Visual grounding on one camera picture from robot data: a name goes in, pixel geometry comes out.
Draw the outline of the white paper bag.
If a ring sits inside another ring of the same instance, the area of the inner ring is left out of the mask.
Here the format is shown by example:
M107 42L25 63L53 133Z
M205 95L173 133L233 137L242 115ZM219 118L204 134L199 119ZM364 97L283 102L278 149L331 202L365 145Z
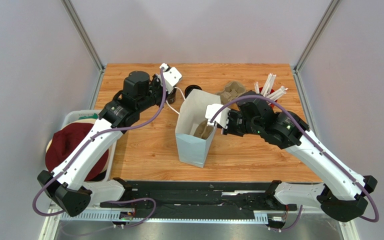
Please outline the white paper bag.
M208 126L207 106L220 104L218 95L193 89L182 103L175 127L175 140L179 161L203 168L216 133Z

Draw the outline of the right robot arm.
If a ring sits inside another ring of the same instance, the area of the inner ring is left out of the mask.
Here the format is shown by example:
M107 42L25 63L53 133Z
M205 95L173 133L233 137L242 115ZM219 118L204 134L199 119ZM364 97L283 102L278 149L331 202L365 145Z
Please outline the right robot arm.
M318 184L273 181L267 191L282 205L308 206L322 210L329 217L349 222L364 218L371 206L374 217L380 218L371 194L377 186L372 175L361 175L330 152L316 137L309 125L279 103L254 92L248 92L208 113L209 125L218 125L224 135L258 135L268 144L277 146L298 158L320 179Z

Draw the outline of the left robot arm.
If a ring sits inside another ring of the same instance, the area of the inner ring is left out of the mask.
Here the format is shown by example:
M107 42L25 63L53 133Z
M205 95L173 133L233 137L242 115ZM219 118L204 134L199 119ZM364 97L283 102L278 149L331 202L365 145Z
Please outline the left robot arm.
M63 212L75 217L88 206L114 202L122 198L127 184L120 178L89 182L86 177L103 154L127 131L151 123L162 111L167 95L182 78L170 67L150 76L133 71L123 81L123 88L98 114L92 129L75 150L52 171L43 170L37 177L41 189L32 208L41 216L36 203L45 193Z

